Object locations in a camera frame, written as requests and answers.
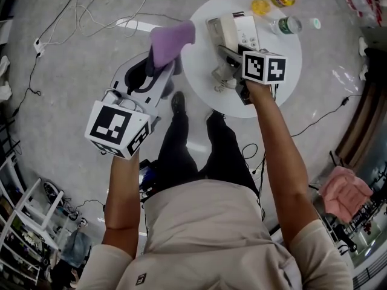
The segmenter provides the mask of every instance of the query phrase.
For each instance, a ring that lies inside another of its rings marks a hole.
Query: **bottle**
[[[299,19],[289,16],[273,21],[270,28],[275,34],[298,34],[306,29],[321,29],[321,22],[318,18]]]
[[[265,15],[274,8],[288,7],[295,2],[296,0],[253,0],[252,10],[257,15]]]

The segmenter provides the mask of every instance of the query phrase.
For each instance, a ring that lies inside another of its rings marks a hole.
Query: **concrete floor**
[[[89,0],[80,0],[87,4]],[[95,0],[90,7],[95,20],[111,22],[133,14],[143,0]],[[148,0],[144,12],[164,13],[179,19],[189,19],[195,10],[208,0]],[[34,40],[56,17],[67,0],[17,0],[15,19],[6,53],[11,61],[10,85],[13,91],[11,107],[21,101],[28,85],[28,76],[36,52]],[[353,26],[348,15],[341,11],[335,0],[300,0],[286,14],[317,17],[322,22],[320,31],[305,31],[300,35],[303,65],[299,83],[290,98],[281,106],[291,134],[298,133],[329,111],[336,109],[343,98],[360,94],[362,83],[358,78],[363,60],[358,54],[360,30]],[[156,25],[175,22],[156,16],[141,16],[141,21]],[[85,16],[86,33],[98,26]],[[53,41],[60,41],[73,30],[73,12],[67,13],[58,25]],[[46,42],[50,36],[43,36]],[[86,199],[106,200],[111,156],[102,156],[83,136],[91,107],[100,100],[109,86],[116,69],[130,57],[149,49],[149,34],[138,31],[127,39],[123,28],[103,30],[93,37],[78,31],[63,45],[49,45],[39,59],[32,78],[34,89],[42,91],[38,97],[28,97],[17,116],[15,132],[21,140],[23,155],[19,159],[38,175],[55,182],[73,199],[74,206]],[[210,154],[204,118],[210,111],[194,93],[184,74],[174,78],[176,89],[187,98],[190,118],[189,150],[198,164],[205,165]],[[307,165],[310,179],[316,177],[329,160],[329,151],[335,149],[352,118],[359,98],[328,116],[304,134],[294,138]],[[140,150],[141,159],[157,159],[164,134],[171,122],[170,99],[162,100],[162,117],[156,131]],[[257,155],[249,160],[255,168],[262,160],[264,148],[255,118],[227,117],[227,124],[236,132],[240,148],[249,143],[259,147]],[[262,201],[266,211],[265,223],[269,228],[277,224],[275,207],[267,180],[264,177]],[[80,209],[88,219],[93,235],[102,237],[104,224],[100,204],[87,203]],[[140,231],[145,232],[141,223]]]

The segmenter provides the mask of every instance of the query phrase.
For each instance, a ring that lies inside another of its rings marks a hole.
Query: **round white table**
[[[219,83],[211,72],[218,66],[215,49],[212,45],[206,20],[237,11],[251,10],[253,0],[210,0],[203,4],[191,17],[196,27],[196,42],[186,45],[181,52],[183,68],[188,82],[198,96],[214,110],[225,115],[251,118],[256,117],[253,105],[244,105],[234,89],[226,88],[217,92],[214,87]],[[285,17],[280,10],[273,10],[269,16],[272,19]],[[259,46],[272,53],[288,57],[287,81],[279,85],[276,102],[278,106],[289,98],[295,89],[302,67],[301,45],[297,35],[276,35],[268,21],[255,16]]]

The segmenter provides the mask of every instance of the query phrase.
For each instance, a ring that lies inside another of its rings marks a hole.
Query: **white box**
[[[96,101],[85,137],[102,152],[131,159],[151,133],[151,116]]]
[[[263,51],[244,51],[242,77],[265,85],[286,82],[287,57]]]

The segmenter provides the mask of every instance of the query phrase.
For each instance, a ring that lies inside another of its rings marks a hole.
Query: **green label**
[[[284,33],[284,34],[294,34],[289,29],[288,19],[289,19],[289,17],[281,18],[278,21],[278,27],[281,30],[281,32]]]

